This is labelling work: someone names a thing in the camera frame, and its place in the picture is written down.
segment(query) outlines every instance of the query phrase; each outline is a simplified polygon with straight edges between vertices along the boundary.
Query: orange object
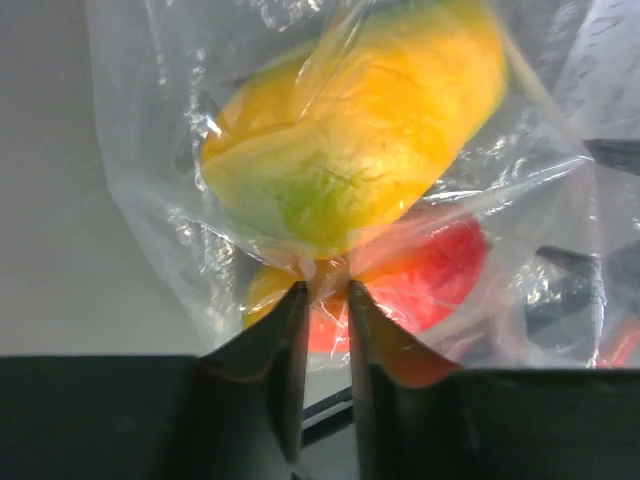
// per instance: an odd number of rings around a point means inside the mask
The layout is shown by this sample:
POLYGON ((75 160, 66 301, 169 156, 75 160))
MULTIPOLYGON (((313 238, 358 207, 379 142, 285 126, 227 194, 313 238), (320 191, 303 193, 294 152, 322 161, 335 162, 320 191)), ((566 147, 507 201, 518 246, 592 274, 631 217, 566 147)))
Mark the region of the orange object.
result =
POLYGON ((481 0, 408 2, 330 28, 251 78, 220 113, 202 174, 252 239, 341 255, 436 182, 507 78, 481 0))
MULTIPOLYGON (((309 281, 313 299, 309 351, 347 352, 349 338, 345 288, 351 277, 362 281, 378 307, 411 333, 445 319, 475 286, 487 245, 471 215, 447 215, 449 207, 420 207, 407 219, 346 258, 316 262, 309 281), (432 225, 420 234, 419 226, 432 225)), ((263 266, 247 296, 245 326, 273 309, 291 285, 302 279, 263 266)))

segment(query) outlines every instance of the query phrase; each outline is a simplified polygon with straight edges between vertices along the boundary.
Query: mango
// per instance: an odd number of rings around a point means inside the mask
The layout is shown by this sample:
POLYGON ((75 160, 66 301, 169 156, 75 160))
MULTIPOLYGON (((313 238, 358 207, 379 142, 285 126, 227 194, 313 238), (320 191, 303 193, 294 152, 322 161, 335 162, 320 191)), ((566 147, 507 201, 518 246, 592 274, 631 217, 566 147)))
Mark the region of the mango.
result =
POLYGON ((202 175, 250 239, 343 254, 400 218, 500 105, 508 67, 482 0, 417 0, 330 28, 253 76, 202 175))
MULTIPOLYGON (((487 242, 477 220, 447 206, 413 209, 374 241, 347 257, 316 261, 308 279, 312 297, 309 351, 349 351, 346 286, 363 282, 378 307, 410 333, 443 321, 475 287, 484 269, 487 242), (419 225, 428 224, 420 232, 419 225)), ((263 265, 253 278, 243 316, 249 327, 267 315, 300 272, 263 265)))

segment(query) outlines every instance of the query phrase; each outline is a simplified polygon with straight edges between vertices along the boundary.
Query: transparent plastic wrap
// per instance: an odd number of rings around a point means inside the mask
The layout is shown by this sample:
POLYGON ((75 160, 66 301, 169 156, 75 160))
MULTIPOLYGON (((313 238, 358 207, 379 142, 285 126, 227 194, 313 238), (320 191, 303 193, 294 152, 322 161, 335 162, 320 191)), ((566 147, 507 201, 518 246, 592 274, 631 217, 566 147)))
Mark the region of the transparent plastic wrap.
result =
POLYGON ((108 186, 203 348, 303 279, 309 367, 343 366, 355 278, 463 365, 596 364, 606 167, 545 89, 588 2, 550 3, 90 1, 108 186), (587 298, 568 333, 558 285, 587 298))

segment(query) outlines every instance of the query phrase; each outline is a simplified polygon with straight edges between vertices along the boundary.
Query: yellow mango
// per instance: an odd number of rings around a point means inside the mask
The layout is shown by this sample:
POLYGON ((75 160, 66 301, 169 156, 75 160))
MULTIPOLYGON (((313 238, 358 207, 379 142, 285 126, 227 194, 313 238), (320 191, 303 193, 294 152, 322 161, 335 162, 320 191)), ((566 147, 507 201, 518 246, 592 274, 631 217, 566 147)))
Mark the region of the yellow mango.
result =
POLYGON ((340 25, 253 76, 223 108, 202 174, 255 235, 342 254, 400 218, 507 88, 482 0, 417 0, 340 25))

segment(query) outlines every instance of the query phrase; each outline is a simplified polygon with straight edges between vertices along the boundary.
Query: clear plastic bag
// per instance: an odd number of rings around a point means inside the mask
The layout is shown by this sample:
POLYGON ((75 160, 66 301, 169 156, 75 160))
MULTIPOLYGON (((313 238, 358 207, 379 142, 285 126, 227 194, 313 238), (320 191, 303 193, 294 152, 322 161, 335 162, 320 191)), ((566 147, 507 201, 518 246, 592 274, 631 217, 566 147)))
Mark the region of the clear plastic bag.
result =
POLYGON ((353 277, 464 365, 594 364, 602 275, 566 348, 528 318, 565 275, 540 246, 608 253, 602 167, 545 90, 587 2, 539 4, 89 2, 109 189, 206 349, 302 278, 310 368, 345 365, 353 277))

